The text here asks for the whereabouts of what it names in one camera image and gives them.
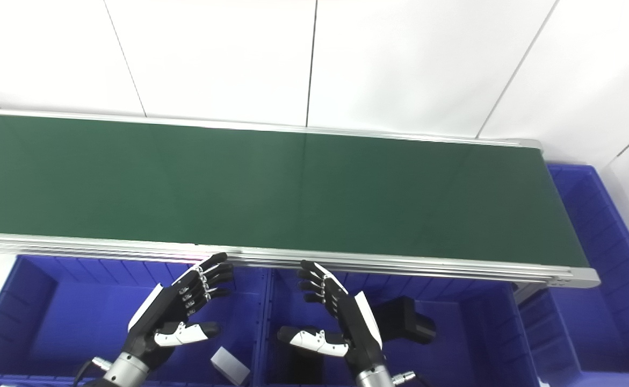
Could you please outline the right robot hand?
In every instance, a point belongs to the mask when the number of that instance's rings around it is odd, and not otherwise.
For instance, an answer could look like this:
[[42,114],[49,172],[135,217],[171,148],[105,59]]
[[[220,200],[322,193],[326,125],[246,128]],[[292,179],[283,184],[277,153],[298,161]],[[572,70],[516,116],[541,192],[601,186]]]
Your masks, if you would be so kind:
[[361,291],[352,295],[336,275],[313,261],[302,260],[297,275],[304,300],[322,304],[336,319],[341,332],[283,326],[278,330],[278,340],[313,353],[343,358],[357,381],[386,371],[380,330],[365,294]]

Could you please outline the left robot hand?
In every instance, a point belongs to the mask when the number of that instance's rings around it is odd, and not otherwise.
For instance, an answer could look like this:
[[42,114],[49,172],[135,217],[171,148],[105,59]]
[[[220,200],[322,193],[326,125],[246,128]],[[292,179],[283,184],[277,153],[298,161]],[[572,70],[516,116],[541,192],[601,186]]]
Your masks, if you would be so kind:
[[234,278],[234,266],[227,260],[226,253],[215,253],[189,267],[170,286],[158,284],[128,323],[124,358],[136,359],[152,372],[169,360],[177,346],[218,336],[218,323],[191,323],[189,318],[209,301],[231,293],[218,287]]

